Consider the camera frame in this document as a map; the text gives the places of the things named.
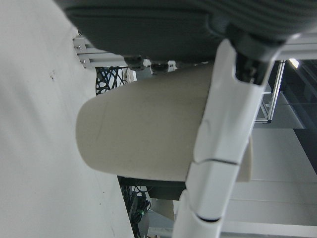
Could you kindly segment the left white and grey robot hand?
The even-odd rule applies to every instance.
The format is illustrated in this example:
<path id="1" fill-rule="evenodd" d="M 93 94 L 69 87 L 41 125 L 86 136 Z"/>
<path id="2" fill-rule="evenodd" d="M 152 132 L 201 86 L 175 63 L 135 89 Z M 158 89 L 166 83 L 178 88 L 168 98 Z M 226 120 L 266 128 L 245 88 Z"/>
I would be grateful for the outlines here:
<path id="1" fill-rule="evenodd" d="M 317 25 L 314 0 L 59 0 L 100 50 L 156 76 L 87 101 L 76 142 L 91 168 L 183 181 L 173 237 L 217 238 L 272 66 Z"/>

